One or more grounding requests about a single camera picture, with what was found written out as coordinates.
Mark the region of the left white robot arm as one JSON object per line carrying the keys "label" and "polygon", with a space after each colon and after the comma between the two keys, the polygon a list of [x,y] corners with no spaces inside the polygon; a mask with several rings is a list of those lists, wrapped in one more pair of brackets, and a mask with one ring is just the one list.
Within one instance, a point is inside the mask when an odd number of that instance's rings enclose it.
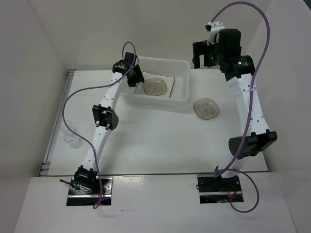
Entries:
{"label": "left white robot arm", "polygon": [[99,181],[98,162],[108,137],[119,123],[115,107],[122,83],[126,82],[129,87],[135,87],[144,82],[140,67],[136,63],[137,58],[134,53],[127,52],[124,58],[113,65],[111,82],[105,85],[106,93],[100,103],[92,107],[95,133],[93,139],[87,141],[90,145],[87,156],[74,173],[75,185],[86,194],[97,192],[101,196],[104,195],[103,185]]}

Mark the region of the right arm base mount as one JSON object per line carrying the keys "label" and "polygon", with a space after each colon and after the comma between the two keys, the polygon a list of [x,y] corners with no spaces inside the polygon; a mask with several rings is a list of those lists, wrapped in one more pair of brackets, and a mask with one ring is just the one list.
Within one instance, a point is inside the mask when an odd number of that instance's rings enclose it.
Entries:
{"label": "right arm base mount", "polygon": [[225,179],[213,177],[212,174],[197,175],[196,189],[199,192],[201,204],[244,202],[242,188],[238,176]]}

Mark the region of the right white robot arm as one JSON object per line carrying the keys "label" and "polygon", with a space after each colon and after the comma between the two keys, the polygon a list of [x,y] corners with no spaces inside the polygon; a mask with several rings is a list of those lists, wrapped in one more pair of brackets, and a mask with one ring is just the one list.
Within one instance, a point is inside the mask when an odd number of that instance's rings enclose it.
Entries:
{"label": "right white robot arm", "polygon": [[277,140],[265,121],[255,84],[255,65],[249,55],[241,54],[241,32],[237,29],[213,29],[208,40],[193,43],[193,64],[200,68],[200,56],[205,67],[219,66],[233,91],[240,117],[241,136],[230,138],[231,155],[224,165],[214,170],[213,185],[219,191],[230,188],[246,161],[255,157]]}

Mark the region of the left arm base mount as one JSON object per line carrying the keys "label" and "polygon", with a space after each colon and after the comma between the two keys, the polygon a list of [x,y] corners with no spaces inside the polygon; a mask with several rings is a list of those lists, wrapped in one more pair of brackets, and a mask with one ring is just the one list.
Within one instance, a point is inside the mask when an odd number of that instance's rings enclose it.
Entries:
{"label": "left arm base mount", "polygon": [[[64,180],[63,182],[69,185],[66,206],[93,206],[101,196],[99,179],[96,180],[92,188],[76,184],[73,178],[70,182]],[[110,206],[112,202],[113,178],[101,177],[101,182],[103,197],[100,206]]]}

